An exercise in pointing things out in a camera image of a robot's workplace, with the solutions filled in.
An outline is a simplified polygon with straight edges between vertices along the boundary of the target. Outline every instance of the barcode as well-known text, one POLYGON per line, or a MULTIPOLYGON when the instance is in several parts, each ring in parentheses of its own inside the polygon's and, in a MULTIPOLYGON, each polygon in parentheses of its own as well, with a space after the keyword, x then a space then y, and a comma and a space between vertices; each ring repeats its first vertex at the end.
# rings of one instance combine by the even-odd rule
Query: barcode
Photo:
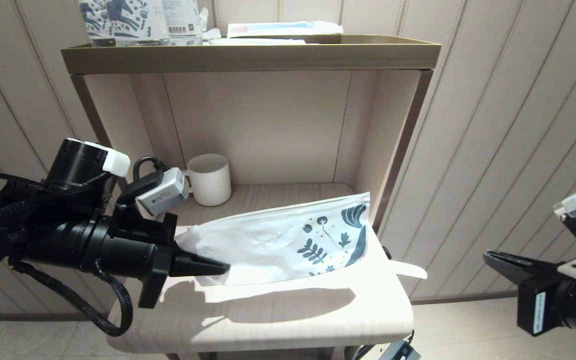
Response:
POLYGON ((186 27, 185 26, 169 26, 168 32, 170 34, 183 34, 186 32, 186 27))

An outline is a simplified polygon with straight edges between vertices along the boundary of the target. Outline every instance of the top shelf tray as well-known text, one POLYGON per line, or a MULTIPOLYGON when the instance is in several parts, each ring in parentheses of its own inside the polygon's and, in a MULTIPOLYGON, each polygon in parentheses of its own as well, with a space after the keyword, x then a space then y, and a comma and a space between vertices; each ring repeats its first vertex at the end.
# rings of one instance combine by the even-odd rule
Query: top shelf tray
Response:
POLYGON ((306 45, 91 47, 61 51, 71 75, 434 69, 441 45, 382 35, 272 36, 306 45))

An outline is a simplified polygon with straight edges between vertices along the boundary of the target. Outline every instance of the tiled floor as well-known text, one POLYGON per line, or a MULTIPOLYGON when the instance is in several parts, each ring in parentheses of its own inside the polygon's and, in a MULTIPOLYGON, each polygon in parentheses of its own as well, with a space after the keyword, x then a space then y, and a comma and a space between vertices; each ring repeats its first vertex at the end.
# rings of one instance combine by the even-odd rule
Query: tiled floor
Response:
MULTIPOLYGON (((517 299, 414 306, 412 345, 424 360, 576 360, 576 331, 558 328, 531 337, 516 325, 517 299)), ((375 346, 365 360, 377 360, 375 346)), ((106 344, 89 322, 0 321, 0 360, 166 360, 106 344)))

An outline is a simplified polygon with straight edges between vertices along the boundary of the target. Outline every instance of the ribbed ceramic cup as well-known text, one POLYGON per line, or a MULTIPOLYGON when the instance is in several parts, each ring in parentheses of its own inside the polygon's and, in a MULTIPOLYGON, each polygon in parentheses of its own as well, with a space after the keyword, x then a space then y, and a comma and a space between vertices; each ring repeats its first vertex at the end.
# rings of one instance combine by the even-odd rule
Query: ribbed ceramic cup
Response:
POLYGON ((190 193, 204 207, 215 207, 231 197, 231 169, 228 159, 217 153, 193 157, 183 170, 190 179, 190 193))

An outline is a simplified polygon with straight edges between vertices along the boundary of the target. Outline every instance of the white plastic bag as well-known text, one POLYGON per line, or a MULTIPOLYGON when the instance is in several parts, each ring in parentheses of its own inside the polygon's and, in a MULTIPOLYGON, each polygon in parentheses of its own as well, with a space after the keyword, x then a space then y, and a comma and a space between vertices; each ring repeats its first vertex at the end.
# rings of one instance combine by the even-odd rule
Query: white plastic bag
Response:
POLYGON ((192 226, 180 248, 230 264, 201 285, 274 283, 325 274, 358 262, 366 251, 370 193, 260 210, 192 226))

